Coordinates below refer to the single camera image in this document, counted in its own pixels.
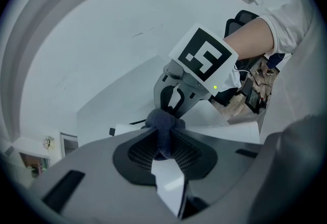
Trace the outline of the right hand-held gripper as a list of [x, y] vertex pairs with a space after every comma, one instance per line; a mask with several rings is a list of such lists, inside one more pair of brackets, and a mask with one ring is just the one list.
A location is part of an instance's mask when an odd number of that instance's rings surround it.
[[[219, 36], [196, 23], [169, 53], [169, 57], [191, 74], [212, 96], [224, 91], [238, 54]], [[170, 101], [179, 80], [162, 74], [154, 86], [155, 108], [173, 110]], [[178, 88], [180, 100], [174, 107], [174, 117], [180, 119], [202, 97], [192, 90]]]

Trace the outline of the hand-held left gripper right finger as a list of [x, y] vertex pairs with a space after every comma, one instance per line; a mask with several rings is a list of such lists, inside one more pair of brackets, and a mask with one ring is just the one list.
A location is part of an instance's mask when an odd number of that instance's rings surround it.
[[258, 156], [261, 145], [172, 129], [171, 153], [184, 175], [180, 216], [217, 207], [228, 216], [247, 216], [253, 200], [227, 197]]

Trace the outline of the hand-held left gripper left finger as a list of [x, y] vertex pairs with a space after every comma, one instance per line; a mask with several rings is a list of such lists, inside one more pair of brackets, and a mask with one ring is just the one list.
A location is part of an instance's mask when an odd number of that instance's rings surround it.
[[61, 159], [30, 186], [43, 199], [71, 170], [85, 174], [61, 215], [79, 224], [174, 224], [177, 218], [159, 198], [154, 186], [134, 185], [112, 162], [114, 150], [145, 133], [131, 131], [85, 144]]

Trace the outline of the dark blue cloth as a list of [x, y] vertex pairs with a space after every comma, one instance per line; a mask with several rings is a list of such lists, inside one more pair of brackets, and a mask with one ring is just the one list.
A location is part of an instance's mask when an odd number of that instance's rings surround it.
[[154, 159], [163, 161], [171, 159], [171, 137], [172, 128], [185, 129], [185, 121], [177, 119], [162, 109], [152, 110], [145, 120], [144, 128], [155, 128], [157, 130], [157, 144]]

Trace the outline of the person's right forearm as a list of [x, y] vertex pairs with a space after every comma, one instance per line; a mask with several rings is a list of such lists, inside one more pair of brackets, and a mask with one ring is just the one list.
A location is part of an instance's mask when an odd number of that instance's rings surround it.
[[261, 56], [274, 48], [273, 34], [262, 18], [250, 21], [223, 40], [238, 54], [238, 60]]

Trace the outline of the white flower pot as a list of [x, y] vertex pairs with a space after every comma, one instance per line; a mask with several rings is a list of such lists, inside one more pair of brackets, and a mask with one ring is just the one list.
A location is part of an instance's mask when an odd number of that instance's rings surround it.
[[54, 149], [55, 148], [55, 140], [52, 136], [45, 136], [42, 140], [42, 145], [44, 149]]

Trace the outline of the white crumpled cloth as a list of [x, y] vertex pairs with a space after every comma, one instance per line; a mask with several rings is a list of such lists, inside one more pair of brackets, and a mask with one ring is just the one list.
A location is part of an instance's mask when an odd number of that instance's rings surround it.
[[227, 79], [222, 85], [222, 90], [226, 91], [230, 88], [240, 88], [240, 87], [241, 87], [240, 72], [238, 71], [236, 65], [234, 65]]

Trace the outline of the black electronic box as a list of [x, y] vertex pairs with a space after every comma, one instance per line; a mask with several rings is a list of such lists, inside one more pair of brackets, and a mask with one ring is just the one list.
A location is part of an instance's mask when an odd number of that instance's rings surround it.
[[253, 81], [250, 78], [246, 79], [241, 89], [241, 94], [246, 97], [245, 104], [253, 113], [259, 114], [260, 110], [266, 108], [268, 97], [262, 97], [260, 93], [255, 90]]

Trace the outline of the black office chair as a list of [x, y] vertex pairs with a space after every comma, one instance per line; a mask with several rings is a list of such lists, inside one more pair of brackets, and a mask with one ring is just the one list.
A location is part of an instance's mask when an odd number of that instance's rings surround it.
[[225, 26], [224, 38], [237, 31], [239, 28], [258, 17], [257, 14], [247, 10], [241, 10], [235, 18], [228, 19]]

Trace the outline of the person's cream clothing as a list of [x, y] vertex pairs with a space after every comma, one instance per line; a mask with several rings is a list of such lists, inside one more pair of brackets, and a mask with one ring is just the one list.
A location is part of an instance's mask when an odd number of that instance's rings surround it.
[[273, 51], [291, 59], [274, 81], [263, 120], [261, 136], [277, 143], [250, 221], [306, 223], [327, 194], [327, 26], [312, 0], [293, 0], [262, 18]]

